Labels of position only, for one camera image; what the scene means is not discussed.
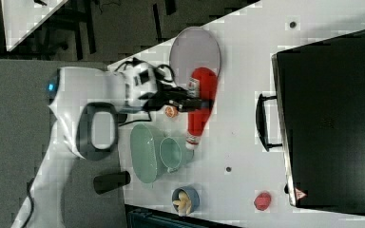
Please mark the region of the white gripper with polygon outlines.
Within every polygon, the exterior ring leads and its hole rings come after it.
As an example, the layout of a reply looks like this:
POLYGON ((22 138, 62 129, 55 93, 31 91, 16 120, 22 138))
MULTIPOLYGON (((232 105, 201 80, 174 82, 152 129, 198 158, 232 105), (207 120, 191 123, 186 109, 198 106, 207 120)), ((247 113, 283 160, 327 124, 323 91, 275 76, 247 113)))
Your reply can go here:
POLYGON ((179 112, 210 108, 210 99, 195 98, 182 87, 166 87, 158 90, 154 66, 147 62, 128 61, 122 70, 125 77, 125 109, 158 111, 166 105, 174 106, 179 112))

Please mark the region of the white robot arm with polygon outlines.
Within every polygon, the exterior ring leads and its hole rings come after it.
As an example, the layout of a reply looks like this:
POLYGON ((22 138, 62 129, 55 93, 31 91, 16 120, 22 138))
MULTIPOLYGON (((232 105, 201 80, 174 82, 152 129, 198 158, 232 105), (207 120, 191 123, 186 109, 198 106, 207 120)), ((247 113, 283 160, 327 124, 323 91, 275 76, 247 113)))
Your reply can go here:
POLYGON ((201 110, 213 104, 210 98, 175 83, 166 64, 153 66, 133 58, 114 70, 63 66, 48 83, 48 108, 55 117, 48 150, 27 197, 10 228, 66 228, 61 197, 74 162, 107 158, 118 141, 99 148, 92 142, 95 115, 106 113, 118 128, 121 115, 150 113, 166 105, 180 112, 201 110))

